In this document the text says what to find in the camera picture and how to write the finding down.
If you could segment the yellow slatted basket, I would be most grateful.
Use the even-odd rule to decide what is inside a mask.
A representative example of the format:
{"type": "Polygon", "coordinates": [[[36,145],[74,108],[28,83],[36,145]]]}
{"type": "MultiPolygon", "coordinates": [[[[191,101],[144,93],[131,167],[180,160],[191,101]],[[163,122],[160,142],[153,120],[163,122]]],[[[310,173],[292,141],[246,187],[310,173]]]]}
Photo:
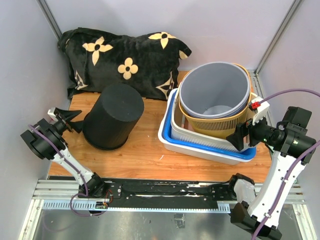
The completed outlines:
{"type": "Polygon", "coordinates": [[[248,104],[252,99],[251,79],[248,71],[243,66],[237,63],[232,63],[232,64],[236,64],[239,67],[241,67],[243,70],[245,70],[250,80],[250,95],[245,105],[245,108],[233,116],[224,117],[224,118],[207,119],[207,118],[197,118],[189,115],[180,103],[180,96],[179,96],[180,86],[179,86],[178,88],[179,109],[181,110],[183,116],[186,117],[188,122],[191,124],[195,132],[224,139],[226,138],[226,136],[232,134],[235,131],[237,124],[243,123],[246,120],[248,115],[248,104]]]}

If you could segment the black large bucket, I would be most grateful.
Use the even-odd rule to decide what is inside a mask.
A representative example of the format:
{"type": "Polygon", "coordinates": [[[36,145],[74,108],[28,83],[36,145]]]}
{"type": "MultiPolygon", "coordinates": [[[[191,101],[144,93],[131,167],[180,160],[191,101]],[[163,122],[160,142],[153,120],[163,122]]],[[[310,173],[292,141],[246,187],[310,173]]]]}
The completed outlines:
{"type": "Polygon", "coordinates": [[[101,150],[122,147],[144,112],[141,95],[124,83],[107,86],[85,116],[85,140],[101,150]]]}

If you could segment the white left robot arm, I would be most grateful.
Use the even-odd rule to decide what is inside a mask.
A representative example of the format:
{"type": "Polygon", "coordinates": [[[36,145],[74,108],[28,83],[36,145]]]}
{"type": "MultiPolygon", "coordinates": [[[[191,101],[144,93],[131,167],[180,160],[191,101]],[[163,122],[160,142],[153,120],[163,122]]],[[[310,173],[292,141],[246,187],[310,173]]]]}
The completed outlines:
{"type": "Polygon", "coordinates": [[[65,131],[81,133],[83,122],[73,121],[81,113],[81,110],[52,107],[47,112],[50,121],[43,118],[29,125],[20,137],[38,158],[55,162],[67,170],[79,184],[80,197],[101,198],[107,193],[106,183],[72,156],[63,138],[65,131]]]}

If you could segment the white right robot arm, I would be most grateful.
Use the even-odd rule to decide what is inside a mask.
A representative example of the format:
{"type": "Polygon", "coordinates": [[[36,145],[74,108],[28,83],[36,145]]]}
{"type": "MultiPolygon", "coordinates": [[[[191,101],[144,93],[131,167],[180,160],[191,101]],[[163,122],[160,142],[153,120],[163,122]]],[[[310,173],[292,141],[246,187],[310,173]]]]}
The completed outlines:
{"type": "Polygon", "coordinates": [[[272,147],[271,166],[258,193],[254,181],[240,173],[233,175],[226,188],[227,196],[237,203],[231,211],[230,222],[251,234],[253,240],[279,240],[280,213],[296,178],[310,162],[319,142],[307,136],[312,112],[300,107],[288,107],[276,127],[268,125],[265,117],[257,122],[249,119],[236,126],[226,139],[237,150],[259,143],[272,147]]]}

